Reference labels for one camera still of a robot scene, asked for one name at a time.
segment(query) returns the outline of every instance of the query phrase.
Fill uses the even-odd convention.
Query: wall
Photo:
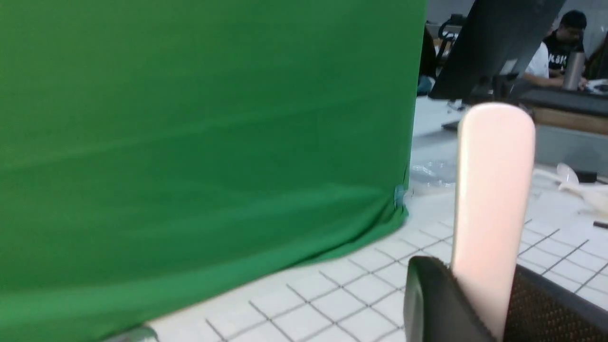
[[[443,23],[452,13],[466,14],[474,0],[427,0],[427,20]],[[563,13],[578,9],[587,15],[587,32],[585,33],[585,50],[591,54],[602,42],[608,31],[608,1],[606,0],[567,0]]]

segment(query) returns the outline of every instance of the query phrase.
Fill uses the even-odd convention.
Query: white object
[[[474,106],[458,129],[452,272],[502,341],[534,164],[534,124],[505,104]]]
[[[456,164],[449,161],[426,161],[410,165],[413,195],[433,195],[456,188]]]
[[[545,43],[538,47],[525,72],[536,77],[549,78],[549,50]]]

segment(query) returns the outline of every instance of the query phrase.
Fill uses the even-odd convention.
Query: green backdrop
[[[0,4],[0,341],[92,341],[406,216],[423,0]]]

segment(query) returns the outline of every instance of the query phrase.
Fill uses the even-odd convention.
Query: black t-shirt
[[[553,31],[543,42],[549,51],[549,69],[551,70],[564,71],[572,52],[584,52],[582,42],[562,43],[558,41],[556,31]]]

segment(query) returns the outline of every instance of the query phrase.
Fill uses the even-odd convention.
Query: white handle
[[[452,272],[502,341],[534,164],[534,124],[521,109],[478,105],[458,129]]]

